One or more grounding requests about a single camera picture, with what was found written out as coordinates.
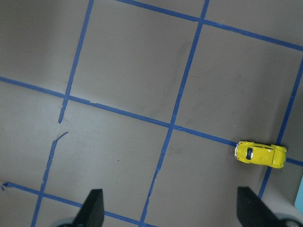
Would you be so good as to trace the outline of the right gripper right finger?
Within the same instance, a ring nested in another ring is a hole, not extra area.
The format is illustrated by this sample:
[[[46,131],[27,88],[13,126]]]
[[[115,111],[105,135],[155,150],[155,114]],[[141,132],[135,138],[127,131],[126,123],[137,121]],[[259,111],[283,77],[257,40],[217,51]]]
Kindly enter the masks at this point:
[[[282,227],[277,216],[249,187],[237,188],[237,218],[243,227]]]

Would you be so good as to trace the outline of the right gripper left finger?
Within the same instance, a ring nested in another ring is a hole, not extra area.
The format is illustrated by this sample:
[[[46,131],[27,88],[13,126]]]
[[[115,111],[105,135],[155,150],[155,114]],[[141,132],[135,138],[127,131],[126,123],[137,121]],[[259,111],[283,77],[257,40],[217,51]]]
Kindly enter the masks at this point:
[[[103,190],[89,192],[80,211],[72,222],[73,227],[101,227],[104,222]]]

